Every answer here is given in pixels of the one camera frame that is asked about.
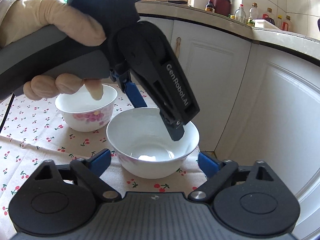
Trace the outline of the left gloved hand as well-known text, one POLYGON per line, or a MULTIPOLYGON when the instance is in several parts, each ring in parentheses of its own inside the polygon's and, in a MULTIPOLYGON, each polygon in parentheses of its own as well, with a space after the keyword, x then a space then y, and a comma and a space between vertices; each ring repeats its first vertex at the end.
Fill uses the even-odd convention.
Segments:
MULTIPOLYGON (((89 47, 101 45, 106 39, 102 26, 94 18, 60 0, 1 0, 2 48, 50 24, 89 47)), ((101 80, 81 79, 68 73, 57 78, 36 76, 24 84, 23 92, 31 100, 41 100, 58 94, 74 94, 82 86, 94 100, 102 98, 101 80)))

